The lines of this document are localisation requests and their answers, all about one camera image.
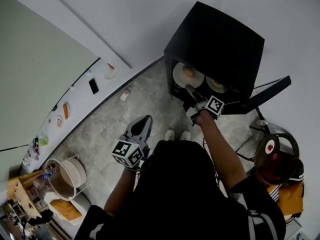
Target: black shirt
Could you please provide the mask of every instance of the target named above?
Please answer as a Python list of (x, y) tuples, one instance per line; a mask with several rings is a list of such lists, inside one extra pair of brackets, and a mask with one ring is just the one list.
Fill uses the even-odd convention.
[[(255, 176), (244, 179), (230, 191), (230, 195), (242, 196), (243, 204), (223, 195), (216, 183), (212, 160), (196, 142), (160, 141), (153, 153), (123, 211), (111, 217), (92, 206), (77, 237), (81, 235), (83, 239), (96, 225), (103, 224), (96, 239), (251, 239), (252, 231), (257, 240), (274, 236), (284, 239), (282, 212)], [(250, 232), (252, 220), (254, 229)], [(270, 221), (275, 230), (270, 229)]]

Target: black phone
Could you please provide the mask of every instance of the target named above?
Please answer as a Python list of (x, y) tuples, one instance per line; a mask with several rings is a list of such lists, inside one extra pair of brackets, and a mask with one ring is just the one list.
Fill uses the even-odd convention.
[(89, 85), (91, 87), (91, 90), (92, 90), (92, 93), (93, 94), (96, 94), (97, 92), (99, 92), (99, 88), (97, 86), (97, 83), (96, 83), (96, 80), (94, 78), (92, 78), (90, 81), (89, 81)]

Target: sticker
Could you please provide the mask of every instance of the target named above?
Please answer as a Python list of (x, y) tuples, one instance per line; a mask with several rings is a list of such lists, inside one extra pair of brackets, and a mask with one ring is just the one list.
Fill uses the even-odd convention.
[(270, 139), (267, 144), (265, 145), (265, 153), (270, 154), (275, 148), (275, 141)]

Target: hand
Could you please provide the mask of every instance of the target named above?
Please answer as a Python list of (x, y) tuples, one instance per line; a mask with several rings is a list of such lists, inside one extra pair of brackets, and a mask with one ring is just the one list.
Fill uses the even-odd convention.
[(206, 109), (201, 110), (199, 112), (198, 118), (195, 120), (195, 123), (200, 127), (202, 127), (208, 123), (213, 123), (213, 122), (214, 122), (214, 120), (212, 119), (211, 114)]

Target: person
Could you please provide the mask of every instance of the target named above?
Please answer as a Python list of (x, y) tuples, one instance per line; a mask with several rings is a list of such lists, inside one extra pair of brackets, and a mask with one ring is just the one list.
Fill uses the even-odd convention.
[(195, 122), (211, 159), (186, 132), (185, 140), (173, 141), (168, 131), (141, 167), (136, 188), (136, 172), (125, 168), (104, 209), (92, 205), (77, 236), (283, 240), (284, 216), (263, 184), (247, 177), (207, 110)]

